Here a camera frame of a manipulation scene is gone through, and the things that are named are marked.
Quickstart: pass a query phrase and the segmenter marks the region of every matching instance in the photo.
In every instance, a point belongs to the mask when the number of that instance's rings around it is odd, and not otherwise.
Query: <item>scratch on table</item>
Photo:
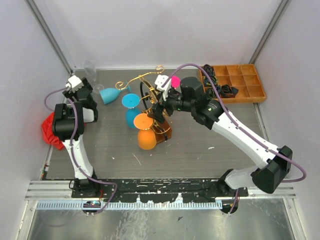
[[[138,161],[138,163],[140,164],[140,166],[141,166],[141,162],[139,161],[139,159],[137,158],[137,156],[136,155],[134,155],[133,153],[131,153],[134,157],[135,157],[135,159]]]

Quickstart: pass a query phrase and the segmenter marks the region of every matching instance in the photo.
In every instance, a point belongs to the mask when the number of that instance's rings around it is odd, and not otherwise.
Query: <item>wood grain surface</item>
[[[118,81],[129,81],[148,70],[99,70],[97,81],[105,88],[113,88]],[[163,74],[169,75],[172,70]],[[77,76],[84,76],[78,71]],[[197,70],[185,69],[180,79],[197,76]],[[155,75],[146,77],[153,83]],[[133,93],[140,96],[140,81],[131,84]],[[254,163],[239,148],[223,136],[195,122],[190,113],[174,112],[172,138],[152,150],[138,147],[138,129],[126,125],[121,99],[123,91],[112,103],[104,105],[99,94],[93,93],[98,103],[99,118],[85,127],[83,139],[86,153],[98,178],[219,178],[228,169],[251,167]],[[253,104],[230,104],[229,110],[247,127],[262,136]],[[48,179],[72,179],[74,170],[65,149],[54,149]]]

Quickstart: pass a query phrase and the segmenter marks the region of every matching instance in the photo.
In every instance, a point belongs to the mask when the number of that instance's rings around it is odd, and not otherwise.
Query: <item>gray floor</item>
[[[282,199],[242,199],[228,216],[220,210],[37,210],[29,240],[292,240]]]
[[[97,81],[105,88],[113,88],[118,81],[129,81],[147,70],[102,70]],[[180,79],[197,76],[194,69],[182,70]],[[156,76],[146,77],[154,83]],[[131,84],[133,93],[140,96],[139,81]],[[137,129],[127,127],[126,108],[121,99],[104,105],[99,94],[93,93],[98,103],[97,123],[87,124],[84,146],[87,156],[99,178],[218,178],[228,169],[253,166],[253,162],[223,136],[196,123],[190,113],[175,112],[171,116],[172,138],[152,150],[142,150],[137,144]],[[253,104],[231,104],[231,112],[250,129],[262,135]],[[65,149],[54,149],[48,179],[72,179],[74,171]]]

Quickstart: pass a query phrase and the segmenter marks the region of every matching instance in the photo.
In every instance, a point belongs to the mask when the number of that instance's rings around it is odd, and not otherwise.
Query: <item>red cloth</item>
[[[42,137],[47,144],[50,144],[56,147],[57,149],[61,150],[65,146],[63,145],[62,141],[60,141],[59,138],[55,136],[54,133],[52,132],[53,120],[54,120],[54,113],[51,113],[41,124]]]

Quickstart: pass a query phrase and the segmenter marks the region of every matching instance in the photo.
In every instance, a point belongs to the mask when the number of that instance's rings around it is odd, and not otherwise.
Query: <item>wooden box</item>
[[[239,90],[232,98],[222,98],[225,104],[237,103],[261,103],[266,99],[265,90],[253,64],[238,65],[214,65],[213,66],[217,84],[220,86],[228,84]],[[205,86],[205,75],[199,70],[199,80],[206,92],[210,86]]]

